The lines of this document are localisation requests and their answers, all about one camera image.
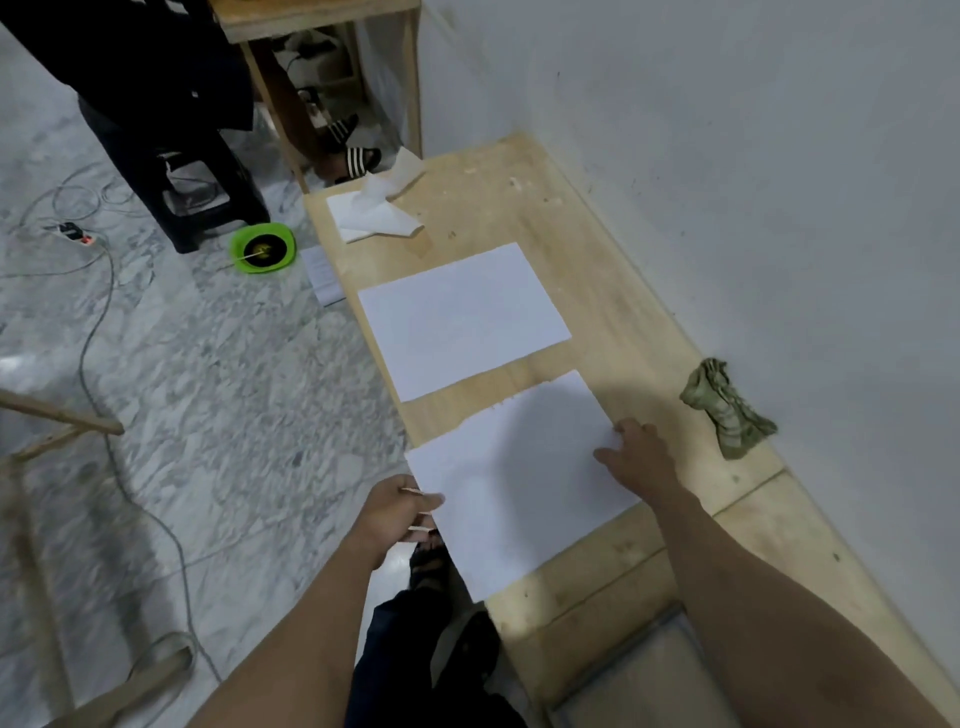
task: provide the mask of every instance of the white paper sheet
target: white paper sheet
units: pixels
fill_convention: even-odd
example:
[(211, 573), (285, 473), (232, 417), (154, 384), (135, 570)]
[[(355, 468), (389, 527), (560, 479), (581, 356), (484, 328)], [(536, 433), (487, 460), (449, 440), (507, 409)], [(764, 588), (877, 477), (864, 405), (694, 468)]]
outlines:
[(387, 200), (410, 186), (425, 167), (423, 160), (401, 147), (389, 172), (368, 175), (359, 192), (345, 192), (326, 199), (333, 221), (345, 243), (370, 235), (412, 235), (423, 223)]
[(320, 305), (330, 305), (345, 298), (344, 289), (333, 271), (333, 266), (319, 245), (312, 248), (300, 248), (298, 251), (306, 276), (310, 279), (313, 294)]
[(359, 296), (400, 401), (570, 338), (517, 243)]
[(579, 372), (485, 409), (407, 453), (474, 601), (535, 570), (639, 499), (593, 459), (619, 436)]

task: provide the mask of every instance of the black plastic stool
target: black plastic stool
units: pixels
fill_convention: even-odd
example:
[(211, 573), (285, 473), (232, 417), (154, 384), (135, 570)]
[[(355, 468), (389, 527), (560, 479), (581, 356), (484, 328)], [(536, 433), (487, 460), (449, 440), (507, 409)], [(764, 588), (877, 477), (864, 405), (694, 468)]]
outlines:
[[(128, 132), (78, 98), (87, 126), (104, 145), (110, 161), (143, 201), (157, 224), (174, 244), (178, 253), (197, 250), (198, 238), (206, 231), (233, 220), (248, 225), (269, 223), (270, 212), (250, 172), (240, 163), (215, 129), (190, 129), (178, 134), (176, 141), (154, 145), (144, 136)], [(173, 192), (168, 172), (194, 161), (202, 161), (228, 199), (220, 205), (185, 215), (177, 215), (164, 200), (164, 192)]]

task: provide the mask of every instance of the crumpled tissue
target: crumpled tissue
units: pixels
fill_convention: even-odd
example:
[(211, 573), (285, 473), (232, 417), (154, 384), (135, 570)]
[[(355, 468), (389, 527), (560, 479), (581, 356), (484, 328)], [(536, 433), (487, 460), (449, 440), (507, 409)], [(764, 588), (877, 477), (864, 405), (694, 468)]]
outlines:
[(330, 214), (345, 243), (370, 235), (409, 237), (423, 223), (388, 202), (423, 174), (423, 160), (405, 147), (396, 154), (394, 167), (380, 175), (368, 175), (359, 192), (326, 198)]

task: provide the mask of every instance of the green bowl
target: green bowl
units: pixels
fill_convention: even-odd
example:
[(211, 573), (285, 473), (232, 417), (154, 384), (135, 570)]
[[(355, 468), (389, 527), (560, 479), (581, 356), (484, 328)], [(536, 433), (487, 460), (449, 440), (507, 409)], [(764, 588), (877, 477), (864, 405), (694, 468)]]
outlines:
[(250, 225), (238, 230), (230, 240), (233, 265), (243, 273), (270, 273), (290, 265), (296, 256), (293, 231), (281, 223)]

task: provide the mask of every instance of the forearm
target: forearm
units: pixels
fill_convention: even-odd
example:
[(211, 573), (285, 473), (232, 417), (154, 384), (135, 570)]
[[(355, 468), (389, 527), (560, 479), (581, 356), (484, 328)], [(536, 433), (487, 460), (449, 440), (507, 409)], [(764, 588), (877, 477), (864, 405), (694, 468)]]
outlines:
[(375, 557), (347, 538), (190, 728), (343, 725)]
[(822, 599), (755, 557), (688, 491), (656, 513), (681, 597), (746, 726), (946, 726)]

